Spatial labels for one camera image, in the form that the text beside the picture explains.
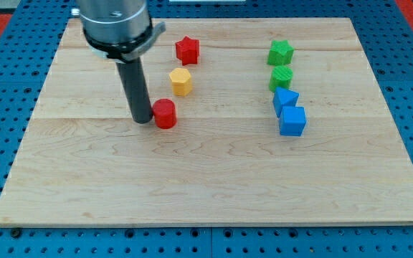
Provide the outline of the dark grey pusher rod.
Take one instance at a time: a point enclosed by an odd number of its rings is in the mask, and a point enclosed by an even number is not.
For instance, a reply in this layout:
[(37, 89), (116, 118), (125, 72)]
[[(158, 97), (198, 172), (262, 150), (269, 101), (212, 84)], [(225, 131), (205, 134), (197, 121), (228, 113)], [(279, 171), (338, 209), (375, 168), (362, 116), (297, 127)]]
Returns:
[(136, 58), (125, 64), (117, 63), (116, 67), (133, 121), (138, 124), (150, 122), (153, 112), (141, 59)]

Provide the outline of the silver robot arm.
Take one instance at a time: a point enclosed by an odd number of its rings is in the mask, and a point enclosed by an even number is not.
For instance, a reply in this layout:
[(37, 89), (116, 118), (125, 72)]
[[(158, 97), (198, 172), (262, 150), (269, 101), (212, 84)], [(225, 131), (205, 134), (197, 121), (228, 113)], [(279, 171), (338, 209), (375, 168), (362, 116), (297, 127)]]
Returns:
[(146, 0), (77, 0), (76, 4), (90, 48), (116, 64), (133, 121), (150, 122), (153, 112), (141, 56), (166, 31), (166, 24), (153, 24)]

